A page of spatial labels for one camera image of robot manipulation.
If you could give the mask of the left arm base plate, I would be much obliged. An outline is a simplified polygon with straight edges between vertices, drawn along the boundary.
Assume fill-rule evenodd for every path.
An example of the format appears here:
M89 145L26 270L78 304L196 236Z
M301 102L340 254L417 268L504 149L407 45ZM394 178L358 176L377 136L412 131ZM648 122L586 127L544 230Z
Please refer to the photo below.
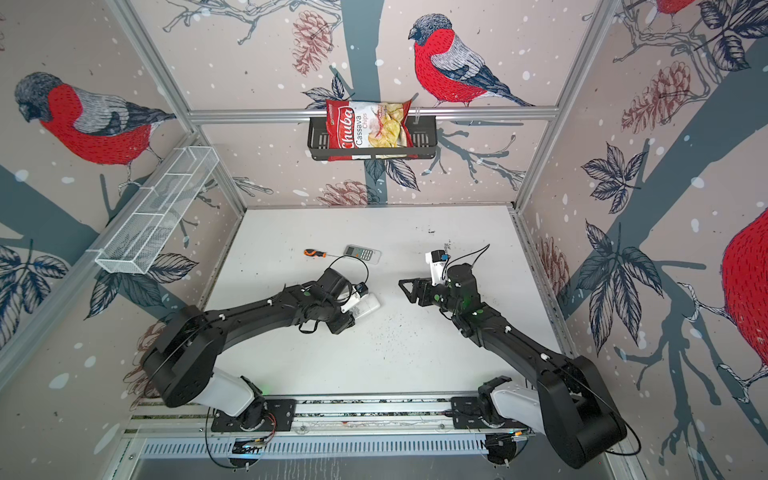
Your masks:
M215 410L211 430L215 433L287 432L296 413L295 399L259 397L239 416L232 417Z

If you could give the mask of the grey-faced white remote control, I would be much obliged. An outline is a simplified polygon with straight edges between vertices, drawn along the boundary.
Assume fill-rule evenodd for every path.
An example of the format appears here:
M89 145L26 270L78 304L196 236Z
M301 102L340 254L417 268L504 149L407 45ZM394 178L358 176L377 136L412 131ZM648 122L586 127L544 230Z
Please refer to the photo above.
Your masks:
M371 265L377 265L382 257L380 250L349 244L344 249L344 254L362 260Z

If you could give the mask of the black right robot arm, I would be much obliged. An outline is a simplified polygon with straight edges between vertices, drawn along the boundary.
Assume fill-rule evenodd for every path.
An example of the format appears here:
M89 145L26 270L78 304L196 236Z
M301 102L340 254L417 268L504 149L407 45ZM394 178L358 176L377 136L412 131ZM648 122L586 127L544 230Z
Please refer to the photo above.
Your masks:
M501 393L508 379L484 384L491 423L513 419L543 433L572 468L584 466L627 437L629 426L594 363L584 356L557 353L513 327L482 300L469 264L450 266L439 283L413 278L400 280L398 286L410 303L437 307L463 337L500 357L534 387L533 396L510 392L533 405L533 414L525 418L521 406L502 411L507 399Z

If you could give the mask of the orange black screwdriver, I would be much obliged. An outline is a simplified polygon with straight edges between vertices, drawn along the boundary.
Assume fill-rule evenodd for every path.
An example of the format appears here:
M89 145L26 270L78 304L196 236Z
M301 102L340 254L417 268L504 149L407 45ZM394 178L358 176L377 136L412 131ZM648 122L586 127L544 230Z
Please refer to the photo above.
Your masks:
M340 255L327 253L316 249L305 249L304 255L310 258L340 258Z

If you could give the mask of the red cassava chips bag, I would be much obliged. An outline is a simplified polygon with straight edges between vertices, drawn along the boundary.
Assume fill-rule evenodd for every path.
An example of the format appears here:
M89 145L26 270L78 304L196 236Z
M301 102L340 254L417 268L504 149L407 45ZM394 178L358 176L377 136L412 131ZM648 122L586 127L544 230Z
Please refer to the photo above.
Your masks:
M412 101L375 103L326 101L328 148L388 149L412 147L406 118Z

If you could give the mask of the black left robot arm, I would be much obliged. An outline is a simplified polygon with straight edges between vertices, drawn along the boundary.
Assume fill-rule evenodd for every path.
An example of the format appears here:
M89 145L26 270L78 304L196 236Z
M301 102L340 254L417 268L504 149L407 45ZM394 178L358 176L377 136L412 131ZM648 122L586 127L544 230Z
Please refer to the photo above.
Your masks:
M141 358L148 385L168 408L197 403L258 423L263 394L248 379L216 367L226 349L280 328L325 324L338 335L355 324L366 283L327 268L319 279L285 286L256 302L221 310L189 306L176 314Z

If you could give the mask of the aluminium mounting rail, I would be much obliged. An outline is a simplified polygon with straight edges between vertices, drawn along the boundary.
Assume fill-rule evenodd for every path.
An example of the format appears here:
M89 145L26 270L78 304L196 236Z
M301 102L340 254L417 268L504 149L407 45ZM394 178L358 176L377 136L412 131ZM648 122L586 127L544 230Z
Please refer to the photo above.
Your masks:
M513 389L528 396L535 391ZM501 393L507 399L502 405L506 412L510 406L521 406L525 418L533 414L533 405L526 399L519 399L504 389ZM147 402L132 415L124 428L127 435L137 435L144 431L148 435L171 432L177 435L207 434L216 437L265 438L277 435L384 435L384 434L434 434L454 432L491 432L510 433L512 435L542 434L529 427L528 431L518 429L469 429L459 430L453 427L452 419L444 412L450 407L450 399L458 396L477 396L484 406L486 394L472 392L444 393L431 395L395 395L395 396L295 396L269 397L270 399L295 399L296 413L292 428L287 432L251 433L215 433L211 422L215 410L208 410L202 405L186 405L169 410L158 402Z

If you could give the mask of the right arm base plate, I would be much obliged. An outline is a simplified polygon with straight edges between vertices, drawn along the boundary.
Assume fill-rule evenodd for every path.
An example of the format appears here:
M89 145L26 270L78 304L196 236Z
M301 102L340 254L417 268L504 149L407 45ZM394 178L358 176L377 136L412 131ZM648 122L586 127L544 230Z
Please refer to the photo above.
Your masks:
M503 418L493 413L490 407L484 406L477 396L452 397L449 403L450 407L444 415L452 419L455 429L529 430L527 425L517 420Z

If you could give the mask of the black wall basket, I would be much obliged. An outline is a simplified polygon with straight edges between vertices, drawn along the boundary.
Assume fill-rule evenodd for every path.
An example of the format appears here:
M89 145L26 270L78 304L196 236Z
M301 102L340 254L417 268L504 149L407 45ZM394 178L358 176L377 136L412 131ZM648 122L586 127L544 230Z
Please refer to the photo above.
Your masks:
M316 161L431 159L437 153L434 117L406 117L404 123L380 126L356 122L328 126L312 118L307 147Z

